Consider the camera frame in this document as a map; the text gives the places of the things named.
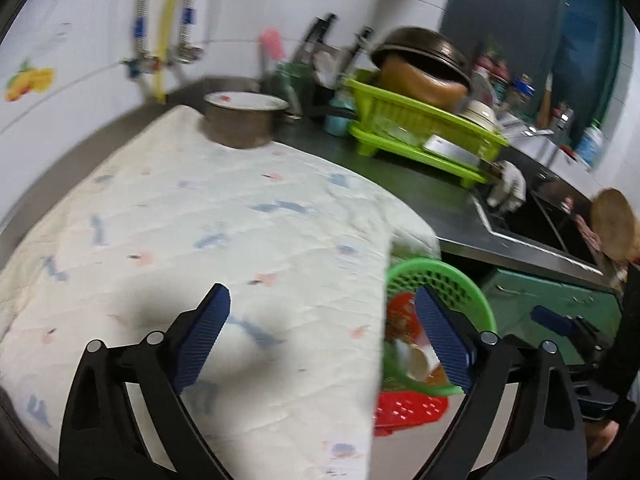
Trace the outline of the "green utensil holder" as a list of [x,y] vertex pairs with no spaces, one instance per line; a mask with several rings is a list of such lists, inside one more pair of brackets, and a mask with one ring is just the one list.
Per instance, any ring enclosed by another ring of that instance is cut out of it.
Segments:
[[277,62],[272,74],[272,91],[288,102],[288,112],[303,117],[314,93],[314,71],[309,64]]

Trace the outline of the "white paper cup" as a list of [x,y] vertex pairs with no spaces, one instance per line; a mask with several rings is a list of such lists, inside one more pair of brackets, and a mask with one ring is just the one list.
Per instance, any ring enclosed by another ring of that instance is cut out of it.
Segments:
[[426,382],[440,365],[439,359],[430,344],[421,347],[417,344],[407,344],[405,341],[396,339],[393,347],[395,360],[401,373],[416,382]]

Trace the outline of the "white dish rag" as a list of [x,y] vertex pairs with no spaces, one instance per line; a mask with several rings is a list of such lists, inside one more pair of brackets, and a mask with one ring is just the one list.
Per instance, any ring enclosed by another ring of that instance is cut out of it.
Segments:
[[499,214],[517,211],[526,202],[526,181],[521,170],[512,162],[499,160],[490,167],[494,185],[486,200]]

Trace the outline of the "green dish rack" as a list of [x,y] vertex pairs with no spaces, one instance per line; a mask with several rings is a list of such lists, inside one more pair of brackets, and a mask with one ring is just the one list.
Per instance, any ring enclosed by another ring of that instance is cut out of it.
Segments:
[[[376,76],[370,70],[357,70],[345,82],[357,114],[349,133],[357,140],[360,155],[371,157],[383,151],[420,162],[459,178],[462,188],[488,181],[487,166],[509,145],[501,133],[378,88],[373,84]],[[446,141],[477,157],[478,162],[434,151],[426,146],[430,141]]]

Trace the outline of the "cleaver blade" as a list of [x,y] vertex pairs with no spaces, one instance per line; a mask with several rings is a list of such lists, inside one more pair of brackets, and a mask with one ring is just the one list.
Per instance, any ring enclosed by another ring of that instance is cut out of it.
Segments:
[[430,136],[428,140],[423,143],[422,148],[425,153],[453,160],[459,165],[472,168],[480,166],[480,158],[477,155],[457,144],[445,140],[441,136]]

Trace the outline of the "red plastic cup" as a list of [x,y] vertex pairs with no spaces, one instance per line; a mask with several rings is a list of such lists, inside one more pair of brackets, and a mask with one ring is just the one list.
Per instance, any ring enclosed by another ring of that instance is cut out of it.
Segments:
[[386,306],[385,337],[415,344],[423,335],[424,331],[416,317],[413,293],[401,292],[390,298]]

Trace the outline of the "teal cup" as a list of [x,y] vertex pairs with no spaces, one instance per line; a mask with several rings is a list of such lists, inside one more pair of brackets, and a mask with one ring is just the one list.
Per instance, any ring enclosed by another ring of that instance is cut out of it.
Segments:
[[323,131],[331,136],[347,136],[349,124],[356,118],[357,114],[352,98],[336,94],[330,99]]

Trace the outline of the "black handled knife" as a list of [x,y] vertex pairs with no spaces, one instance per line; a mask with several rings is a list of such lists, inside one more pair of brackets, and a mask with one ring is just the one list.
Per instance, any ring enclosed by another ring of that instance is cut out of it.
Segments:
[[305,32],[302,42],[292,56],[292,62],[309,64],[314,51],[319,44],[323,44],[324,37],[336,21],[337,15],[334,13],[318,16]]

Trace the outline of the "green cabinet door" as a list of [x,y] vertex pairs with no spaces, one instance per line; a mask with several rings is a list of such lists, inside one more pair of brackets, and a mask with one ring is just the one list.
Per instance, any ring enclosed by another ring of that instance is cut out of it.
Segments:
[[584,361],[566,337],[561,337],[530,318],[534,307],[543,306],[561,316],[581,316],[613,340],[620,325],[616,297],[573,285],[532,278],[497,270],[480,286],[494,312],[498,334],[515,335],[537,347],[546,339],[554,341],[567,365]]

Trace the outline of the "brown clay pot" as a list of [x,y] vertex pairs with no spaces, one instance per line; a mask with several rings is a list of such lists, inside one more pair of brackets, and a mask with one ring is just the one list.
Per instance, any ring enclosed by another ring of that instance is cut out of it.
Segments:
[[449,113],[458,109],[469,92],[464,84],[435,78],[397,54],[391,54],[383,63],[378,73],[378,86]]

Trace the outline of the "green plastic basket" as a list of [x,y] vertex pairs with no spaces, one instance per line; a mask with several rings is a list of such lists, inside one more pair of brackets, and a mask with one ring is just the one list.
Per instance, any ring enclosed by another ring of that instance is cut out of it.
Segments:
[[[495,333],[498,330],[495,315],[480,289],[454,266],[436,259],[414,258],[390,268],[386,274],[386,306],[393,296],[401,292],[415,295],[423,286],[433,289],[446,307],[465,314],[480,332],[491,330]],[[427,396],[456,396],[463,392],[460,387],[450,384],[440,365],[426,382],[416,382],[402,374],[395,360],[395,340],[384,337],[384,391],[414,391]],[[430,343],[424,334],[416,344],[424,347]]]

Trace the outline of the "pink bottle brush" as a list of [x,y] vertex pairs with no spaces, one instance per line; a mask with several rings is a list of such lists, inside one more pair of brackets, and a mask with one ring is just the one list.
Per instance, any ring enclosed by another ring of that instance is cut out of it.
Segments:
[[265,29],[259,36],[259,42],[267,60],[281,62],[285,59],[282,38],[277,29]]

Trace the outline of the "white quilted mat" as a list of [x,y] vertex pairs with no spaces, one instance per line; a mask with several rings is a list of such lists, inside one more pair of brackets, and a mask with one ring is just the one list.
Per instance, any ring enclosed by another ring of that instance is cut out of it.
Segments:
[[440,254],[378,185],[279,143],[232,150],[163,114],[58,202],[1,273],[1,385],[47,458],[86,344],[166,330],[215,285],[231,309],[183,393],[239,479],[364,479],[385,275]]

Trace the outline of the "metal water valve pipe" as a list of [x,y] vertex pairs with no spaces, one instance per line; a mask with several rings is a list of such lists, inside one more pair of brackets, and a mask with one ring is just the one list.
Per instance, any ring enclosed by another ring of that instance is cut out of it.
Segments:
[[154,74],[162,66],[160,58],[151,52],[149,45],[149,10],[150,0],[136,0],[136,14],[132,24],[134,56],[122,60],[130,80],[136,80],[142,75]]

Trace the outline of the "white detergent bottle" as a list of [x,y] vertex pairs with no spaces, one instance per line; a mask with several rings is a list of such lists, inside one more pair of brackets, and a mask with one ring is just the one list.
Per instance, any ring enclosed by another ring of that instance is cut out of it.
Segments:
[[587,170],[591,170],[596,163],[604,143],[604,135],[600,129],[600,122],[594,120],[585,128],[575,150],[576,159]]

